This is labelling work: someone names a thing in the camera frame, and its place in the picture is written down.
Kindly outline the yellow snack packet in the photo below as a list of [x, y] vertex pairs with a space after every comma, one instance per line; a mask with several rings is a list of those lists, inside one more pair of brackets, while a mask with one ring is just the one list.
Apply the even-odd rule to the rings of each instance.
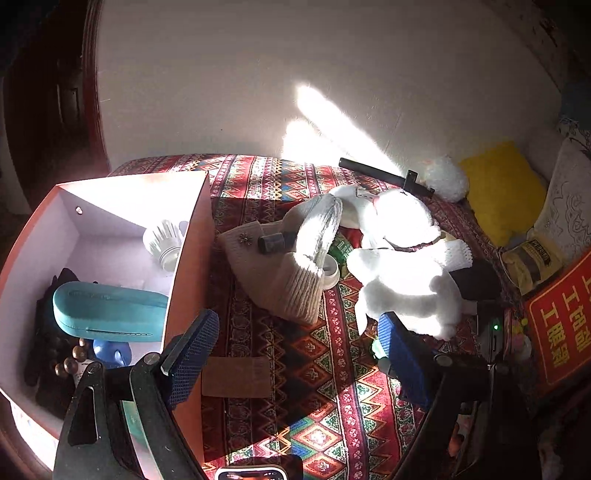
[[522, 296], [533, 292], [563, 267], [554, 246], [537, 236], [503, 252], [501, 261], [509, 280]]

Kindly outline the white plush rabbit toy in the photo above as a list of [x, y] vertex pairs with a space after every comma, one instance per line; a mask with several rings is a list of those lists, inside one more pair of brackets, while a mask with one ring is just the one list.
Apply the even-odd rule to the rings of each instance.
[[342, 202], [339, 224], [362, 233], [362, 246], [346, 256], [346, 268], [362, 284], [358, 332], [394, 312], [410, 331], [454, 337], [465, 300], [452, 273], [473, 266], [468, 244], [447, 240], [425, 203], [403, 189], [372, 194], [346, 185], [329, 193]]

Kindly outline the smartphone on gripper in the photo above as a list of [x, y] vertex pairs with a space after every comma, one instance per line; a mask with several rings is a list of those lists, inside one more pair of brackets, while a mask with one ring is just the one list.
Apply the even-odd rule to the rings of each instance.
[[304, 464], [294, 454], [245, 458], [218, 468], [214, 479], [303, 480]]

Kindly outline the black cloth item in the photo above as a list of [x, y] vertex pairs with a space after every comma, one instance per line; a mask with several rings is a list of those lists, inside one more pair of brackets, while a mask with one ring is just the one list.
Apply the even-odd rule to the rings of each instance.
[[77, 280], [70, 269], [63, 268], [36, 302], [33, 341], [23, 374], [25, 384], [36, 389], [35, 402], [61, 420], [75, 391], [73, 362], [88, 358], [90, 344], [58, 326], [53, 295], [60, 286]]

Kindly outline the green snack packet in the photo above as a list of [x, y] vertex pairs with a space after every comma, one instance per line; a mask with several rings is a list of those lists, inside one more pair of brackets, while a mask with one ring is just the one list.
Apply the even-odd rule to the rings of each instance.
[[346, 259], [352, 251], [351, 242], [341, 232], [335, 234], [335, 239], [332, 240], [332, 244], [329, 246], [329, 255], [335, 259], [339, 267], [346, 264]]

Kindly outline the beige knitted hat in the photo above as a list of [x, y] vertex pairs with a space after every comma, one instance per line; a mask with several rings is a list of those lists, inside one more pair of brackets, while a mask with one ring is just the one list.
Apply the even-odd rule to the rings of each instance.
[[283, 320], [312, 325], [322, 298], [322, 267], [303, 253], [263, 254], [257, 240], [283, 231], [283, 222], [246, 223], [221, 233], [218, 243], [238, 284], [256, 306]]

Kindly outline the yellow fluffy cushion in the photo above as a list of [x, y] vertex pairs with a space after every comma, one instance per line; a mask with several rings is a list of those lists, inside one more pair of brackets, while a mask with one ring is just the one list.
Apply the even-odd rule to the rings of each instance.
[[505, 247], [527, 233], [544, 205], [546, 188], [515, 143], [504, 142], [466, 158], [468, 203], [491, 242]]

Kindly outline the teal glasses case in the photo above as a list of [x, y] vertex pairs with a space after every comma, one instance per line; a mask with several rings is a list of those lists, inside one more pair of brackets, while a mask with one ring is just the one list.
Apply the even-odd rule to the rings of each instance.
[[113, 342], [159, 341], [167, 305], [160, 293], [80, 281], [61, 285], [52, 297], [55, 321], [65, 333]]

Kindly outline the red sign yellow characters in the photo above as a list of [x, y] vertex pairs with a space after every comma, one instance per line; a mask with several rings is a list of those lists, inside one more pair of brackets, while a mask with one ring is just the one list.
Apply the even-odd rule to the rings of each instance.
[[590, 365], [590, 254], [526, 303], [541, 383], [551, 389]]

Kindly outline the white fluffy ball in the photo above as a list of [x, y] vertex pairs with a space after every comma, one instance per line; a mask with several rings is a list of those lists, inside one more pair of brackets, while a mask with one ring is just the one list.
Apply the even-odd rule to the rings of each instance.
[[423, 176], [426, 187], [447, 202], [463, 200], [469, 191], [469, 179], [465, 172], [449, 156], [426, 162]]

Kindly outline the white embroidered pillow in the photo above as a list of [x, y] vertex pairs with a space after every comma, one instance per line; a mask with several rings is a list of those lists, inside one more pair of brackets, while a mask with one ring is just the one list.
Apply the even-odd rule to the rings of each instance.
[[590, 151], [565, 139], [533, 230], [550, 242], [565, 266], [590, 248]]

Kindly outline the white tape roll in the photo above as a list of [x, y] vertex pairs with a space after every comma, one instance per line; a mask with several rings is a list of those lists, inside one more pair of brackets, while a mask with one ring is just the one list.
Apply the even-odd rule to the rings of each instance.
[[322, 289], [325, 291], [334, 288], [335, 285], [339, 283], [339, 278], [341, 278], [341, 271], [339, 271], [339, 263], [337, 260], [329, 254], [325, 255], [322, 271], [324, 271], [324, 277], [322, 277]]

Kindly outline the white and red storage box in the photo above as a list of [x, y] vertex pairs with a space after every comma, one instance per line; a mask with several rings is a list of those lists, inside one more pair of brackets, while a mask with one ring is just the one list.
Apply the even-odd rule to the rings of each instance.
[[[176, 270], [163, 271], [144, 248], [161, 220], [186, 227]], [[53, 276], [71, 269], [82, 281], [152, 290], [169, 299], [163, 334], [134, 343], [132, 358], [162, 351], [201, 309], [214, 236], [211, 187], [198, 171], [114, 176], [55, 186], [35, 210], [1, 272], [1, 392], [34, 459], [52, 468], [61, 419], [41, 408], [24, 382], [37, 300]]]

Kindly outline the white LED light bulb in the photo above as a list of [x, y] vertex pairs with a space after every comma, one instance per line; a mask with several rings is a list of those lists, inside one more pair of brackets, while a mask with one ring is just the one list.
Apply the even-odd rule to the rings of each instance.
[[176, 270], [184, 242], [178, 225], [162, 220], [145, 230], [142, 242], [163, 271], [173, 273]]

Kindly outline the brown cardboard piece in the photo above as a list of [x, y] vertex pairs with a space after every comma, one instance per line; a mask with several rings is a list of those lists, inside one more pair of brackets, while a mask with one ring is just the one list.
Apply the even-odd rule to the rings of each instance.
[[217, 398], [269, 398], [273, 395], [266, 357], [209, 357], [201, 373], [201, 393]]

